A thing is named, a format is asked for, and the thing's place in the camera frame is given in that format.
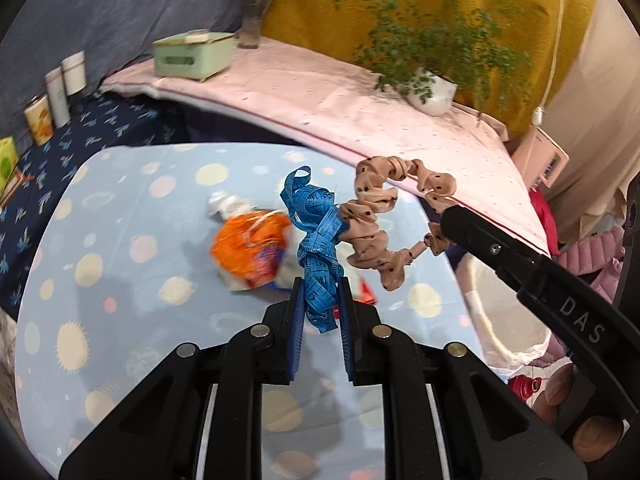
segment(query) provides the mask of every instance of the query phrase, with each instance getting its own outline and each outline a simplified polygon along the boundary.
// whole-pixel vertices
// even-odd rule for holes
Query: white flower pot
[[[447,81],[437,75],[432,75],[434,81],[431,83],[431,97],[422,104],[420,96],[409,94],[406,100],[416,110],[420,110],[430,116],[439,116],[451,110],[453,98],[456,95],[458,85]]]

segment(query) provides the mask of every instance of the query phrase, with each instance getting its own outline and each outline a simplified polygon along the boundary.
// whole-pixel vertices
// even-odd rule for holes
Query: gray wall
[[[233,31],[239,21],[238,0],[27,0],[0,43],[0,136],[28,146],[24,106],[70,54],[85,51],[95,89],[155,40],[194,28]]]

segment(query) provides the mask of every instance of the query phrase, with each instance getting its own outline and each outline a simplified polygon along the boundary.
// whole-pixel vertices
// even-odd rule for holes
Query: finger
[[[551,406],[546,402],[546,395],[544,392],[536,397],[536,400],[533,403],[533,411],[551,427],[556,425],[556,420],[558,420],[558,407]]]
[[[583,462],[595,462],[611,451],[622,438],[621,420],[608,416],[592,416],[574,434],[574,451]]]
[[[574,383],[574,365],[569,363],[555,371],[546,382],[544,395],[550,406],[557,406],[569,395]]]

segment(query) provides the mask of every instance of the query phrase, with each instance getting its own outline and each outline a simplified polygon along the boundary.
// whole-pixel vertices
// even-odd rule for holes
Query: beige polka dot scrunchie
[[[436,256],[449,246],[440,225],[430,222],[430,233],[410,249],[389,251],[389,237],[378,227],[377,213],[386,213],[396,206],[398,189],[385,188],[387,179],[397,182],[414,176],[417,190],[438,212],[456,203],[449,199],[456,192],[456,180],[447,173],[427,170],[421,160],[404,160],[397,156],[374,156],[361,161],[356,168],[356,200],[343,203],[338,214],[349,225],[340,240],[353,246],[348,263],[357,269],[376,269],[386,290],[396,290],[404,282],[404,266],[411,264],[427,247]]]

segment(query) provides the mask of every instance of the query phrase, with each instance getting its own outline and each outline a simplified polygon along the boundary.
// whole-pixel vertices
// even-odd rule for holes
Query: white bag
[[[542,357],[551,330],[523,306],[516,293],[471,254],[466,254],[456,277],[489,368],[502,378]]]

